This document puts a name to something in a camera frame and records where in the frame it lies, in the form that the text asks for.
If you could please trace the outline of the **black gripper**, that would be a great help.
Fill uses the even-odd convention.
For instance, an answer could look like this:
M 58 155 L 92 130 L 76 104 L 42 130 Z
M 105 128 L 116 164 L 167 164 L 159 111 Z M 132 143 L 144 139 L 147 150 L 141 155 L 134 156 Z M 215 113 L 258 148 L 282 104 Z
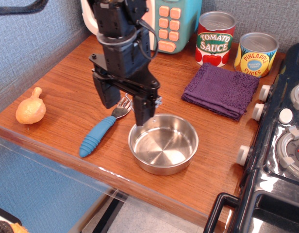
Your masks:
M 100 100 L 110 109 L 120 100 L 120 91 L 133 97 L 137 126 L 143 126 L 155 114 L 160 96 L 158 80 L 149 71 L 154 58 L 146 28 L 133 28 L 126 36 L 97 33 L 103 54 L 92 54 L 93 81 Z

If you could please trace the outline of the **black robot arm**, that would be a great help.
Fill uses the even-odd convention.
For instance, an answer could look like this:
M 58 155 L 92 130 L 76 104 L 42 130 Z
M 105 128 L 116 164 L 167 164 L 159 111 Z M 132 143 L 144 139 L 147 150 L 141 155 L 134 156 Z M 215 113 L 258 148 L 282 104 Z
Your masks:
M 92 54 L 93 80 L 102 104 L 113 107 L 123 91 L 133 98 L 137 126 L 155 114 L 160 100 L 158 80 L 150 73 L 152 27 L 142 16 L 148 11 L 144 0 L 90 0 L 98 25 L 97 40 L 103 54 Z

